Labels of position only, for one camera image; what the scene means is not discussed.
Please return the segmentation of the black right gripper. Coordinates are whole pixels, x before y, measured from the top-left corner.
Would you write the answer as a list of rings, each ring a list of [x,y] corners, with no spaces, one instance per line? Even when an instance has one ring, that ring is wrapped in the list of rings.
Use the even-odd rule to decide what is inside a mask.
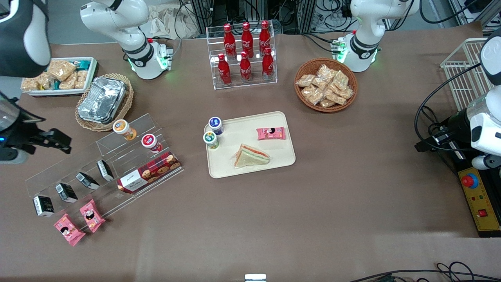
[[[1,149],[17,148],[34,154],[35,146],[56,148],[66,155],[72,152],[73,139],[57,129],[40,130],[36,125],[45,118],[32,114],[16,103],[1,103]]]

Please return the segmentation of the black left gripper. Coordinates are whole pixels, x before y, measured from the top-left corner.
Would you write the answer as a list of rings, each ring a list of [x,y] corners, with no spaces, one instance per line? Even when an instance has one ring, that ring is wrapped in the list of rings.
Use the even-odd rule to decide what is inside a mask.
[[[436,150],[471,151],[470,122],[466,110],[458,111],[440,123],[430,125],[431,141],[419,141],[414,145],[417,152]]]

